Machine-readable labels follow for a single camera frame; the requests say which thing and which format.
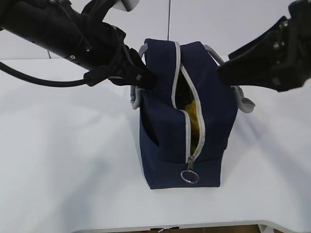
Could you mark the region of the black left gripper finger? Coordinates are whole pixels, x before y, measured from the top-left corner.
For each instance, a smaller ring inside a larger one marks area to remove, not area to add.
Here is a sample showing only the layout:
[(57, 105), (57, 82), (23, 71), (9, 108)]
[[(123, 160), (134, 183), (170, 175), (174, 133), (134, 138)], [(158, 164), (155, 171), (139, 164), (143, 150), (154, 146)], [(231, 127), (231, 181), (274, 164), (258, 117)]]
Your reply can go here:
[(134, 49), (128, 50), (127, 57), (123, 57), (118, 69), (112, 72), (108, 78), (117, 86), (133, 85), (143, 89), (153, 89), (157, 83), (157, 77), (143, 63), (140, 55)]

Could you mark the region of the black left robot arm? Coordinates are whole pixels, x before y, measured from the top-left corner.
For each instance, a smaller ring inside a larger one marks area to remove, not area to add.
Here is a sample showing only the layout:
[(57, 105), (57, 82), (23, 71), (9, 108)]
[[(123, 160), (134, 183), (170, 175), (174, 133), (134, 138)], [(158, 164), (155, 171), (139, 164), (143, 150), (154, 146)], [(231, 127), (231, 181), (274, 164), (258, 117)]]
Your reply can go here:
[(105, 23), (111, 8), (132, 11), (136, 0), (92, 0), (75, 11), (69, 0), (3, 0), (0, 28), (86, 69), (81, 80), (39, 79), (5, 64), (3, 72), (20, 80), (47, 87), (95, 86), (104, 80), (113, 84), (151, 89), (156, 76), (139, 53), (124, 43), (124, 31)]

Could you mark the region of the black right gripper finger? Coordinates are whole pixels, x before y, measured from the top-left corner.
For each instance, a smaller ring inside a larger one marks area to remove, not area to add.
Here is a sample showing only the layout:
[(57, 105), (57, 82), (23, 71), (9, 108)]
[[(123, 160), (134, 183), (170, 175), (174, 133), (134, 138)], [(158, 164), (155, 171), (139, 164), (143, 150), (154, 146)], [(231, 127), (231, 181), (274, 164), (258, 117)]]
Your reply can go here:
[(251, 85), (251, 78), (271, 68), (274, 43), (281, 35), (280, 24), (287, 18), (282, 16), (262, 35), (231, 52), (229, 60), (217, 69), (218, 78), (224, 85)]

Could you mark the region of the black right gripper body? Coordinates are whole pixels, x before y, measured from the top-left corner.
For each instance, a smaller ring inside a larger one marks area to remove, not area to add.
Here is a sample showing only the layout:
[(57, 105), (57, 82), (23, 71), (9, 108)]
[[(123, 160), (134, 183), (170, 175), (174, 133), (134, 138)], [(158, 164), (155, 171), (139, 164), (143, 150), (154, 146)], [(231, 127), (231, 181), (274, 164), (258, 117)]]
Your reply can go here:
[(288, 6), (290, 18), (279, 25), (272, 84), (277, 92), (303, 87), (311, 79), (311, 2), (296, 0)]

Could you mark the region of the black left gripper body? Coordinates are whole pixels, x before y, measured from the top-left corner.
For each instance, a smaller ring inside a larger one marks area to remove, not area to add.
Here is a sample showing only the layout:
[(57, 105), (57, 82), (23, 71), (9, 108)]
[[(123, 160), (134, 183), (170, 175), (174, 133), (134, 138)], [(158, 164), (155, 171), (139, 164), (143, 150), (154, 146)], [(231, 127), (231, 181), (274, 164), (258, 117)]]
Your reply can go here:
[(83, 78), (88, 86), (95, 86), (108, 80), (123, 57), (130, 60), (130, 48), (124, 43), (126, 34), (118, 27), (101, 22), (90, 32), (94, 44), (86, 52), (88, 67)]

